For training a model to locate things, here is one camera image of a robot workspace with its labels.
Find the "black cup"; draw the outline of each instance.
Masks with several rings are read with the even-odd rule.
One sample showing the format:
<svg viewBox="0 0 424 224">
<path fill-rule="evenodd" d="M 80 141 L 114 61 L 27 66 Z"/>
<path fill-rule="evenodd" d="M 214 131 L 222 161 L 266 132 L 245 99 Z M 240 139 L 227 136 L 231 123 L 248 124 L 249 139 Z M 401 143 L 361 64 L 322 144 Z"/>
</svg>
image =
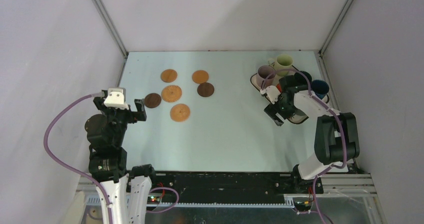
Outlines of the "black cup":
<svg viewBox="0 0 424 224">
<path fill-rule="evenodd" d="M 309 83 L 312 82 L 312 76 L 311 76 L 311 74 L 309 74 L 308 72 L 306 72 L 304 70 L 301 70 L 300 72 L 303 73 L 307 77 L 307 79 L 309 80 Z M 308 84 L 307 81 L 306 81 L 306 79 L 301 74 L 299 74 L 297 72 L 294 74 L 294 79 L 300 85 L 307 85 Z"/>
</svg>

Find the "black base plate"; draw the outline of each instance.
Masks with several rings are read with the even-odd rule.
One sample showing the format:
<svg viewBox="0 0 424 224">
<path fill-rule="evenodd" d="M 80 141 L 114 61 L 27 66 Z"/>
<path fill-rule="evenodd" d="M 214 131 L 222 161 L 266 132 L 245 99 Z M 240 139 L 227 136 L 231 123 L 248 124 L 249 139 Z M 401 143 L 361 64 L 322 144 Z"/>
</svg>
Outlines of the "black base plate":
<svg viewBox="0 0 424 224">
<path fill-rule="evenodd" d="M 153 187 L 164 187 L 179 193 L 180 203 L 196 204 L 281 204 L 284 194 L 307 194 L 312 180 L 296 183 L 294 172 L 180 172 L 157 171 Z M 321 179 L 316 193 L 324 192 Z M 173 194 L 163 202 L 174 202 Z"/>
</svg>

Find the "cup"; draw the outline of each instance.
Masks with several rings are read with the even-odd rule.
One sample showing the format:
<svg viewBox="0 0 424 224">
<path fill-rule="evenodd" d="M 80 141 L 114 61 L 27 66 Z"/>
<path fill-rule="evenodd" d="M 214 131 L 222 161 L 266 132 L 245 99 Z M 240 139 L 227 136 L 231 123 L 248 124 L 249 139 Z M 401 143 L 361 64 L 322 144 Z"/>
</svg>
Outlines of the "cup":
<svg viewBox="0 0 424 224">
<path fill-rule="evenodd" d="M 319 97 L 319 99 L 321 99 L 321 100 L 330 91 L 329 85 L 327 84 L 327 82 L 325 82 L 323 80 L 313 80 L 312 83 L 310 84 L 310 88 L 315 93 L 315 95 L 317 97 Z"/>
<path fill-rule="evenodd" d="M 285 92 L 287 88 L 298 86 L 298 82 L 296 81 L 293 75 L 286 75 L 284 77 L 281 77 L 278 80 L 278 83 L 281 87 L 281 92 Z"/>
<path fill-rule="evenodd" d="M 289 71 L 279 71 L 281 69 L 292 68 L 293 66 L 293 58 L 287 54 L 281 54 L 276 58 L 269 58 L 268 64 L 277 71 L 277 75 L 280 77 L 284 77 L 289 73 Z"/>
<path fill-rule="evenodd" d="M 312 76 L 311 76 L 311 74 L 309 74 L 309 72 L 306 72 L 304 70 L 301 70 L 300 72 L 303 73 L 307 77 L 307 79 L 309 80 L 309 83 L 312 82 Z M 294 74 L 294 79 L 300 85 L 307 85 L 308 84 L 308 82 L 306 81 L 306 79 L 301 74 L 299 74 L 297 72 Z"/>
<path fill-rule="evenodd" d="M 276 77 L 276 70 L 269 65 L 263 65 L 259 67 L 256 74 L 256 84 L 262 89 L 267 88 L 273 84 L 274 78 Z"/>
</svg>

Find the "light green cup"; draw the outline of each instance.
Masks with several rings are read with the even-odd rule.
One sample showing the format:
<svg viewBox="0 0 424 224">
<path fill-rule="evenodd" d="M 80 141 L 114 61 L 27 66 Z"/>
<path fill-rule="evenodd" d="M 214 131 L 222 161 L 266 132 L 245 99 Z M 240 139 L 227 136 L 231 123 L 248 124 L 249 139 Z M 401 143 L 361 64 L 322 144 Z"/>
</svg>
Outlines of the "light green cup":
<svg viewBox="0 0 424 224">
<path fill-rule="evenodd" d="M 281 54 L 276 58 L 269 58 L 268 64 L 275 69 L 275 71 L 281 69 L 292 68 L 293 66 L 293 58 L 287 54 Z M 280 71 L 277 72 L 277 75 L 280 77 L 284 77 L 287 75 L 289 71 Z"/>
</svg>

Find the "pink cup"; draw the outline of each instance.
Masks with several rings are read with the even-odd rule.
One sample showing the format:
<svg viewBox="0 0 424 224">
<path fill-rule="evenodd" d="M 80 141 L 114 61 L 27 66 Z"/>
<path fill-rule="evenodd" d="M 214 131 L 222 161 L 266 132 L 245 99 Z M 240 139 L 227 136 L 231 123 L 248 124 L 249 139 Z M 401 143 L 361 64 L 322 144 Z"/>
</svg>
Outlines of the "pink cup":
<svg viewBox="0 0 424 224">
<path fill-rule="evenodd" d="M 274 78 L 276 77 L 276 70 L 269 65 L 263 65 L 259 67 L 256 74 L 256 84 L 262 89 L 262 84 L 265 81 L 265 86 L 267 88 L 273 84 Z"/>
</svg>

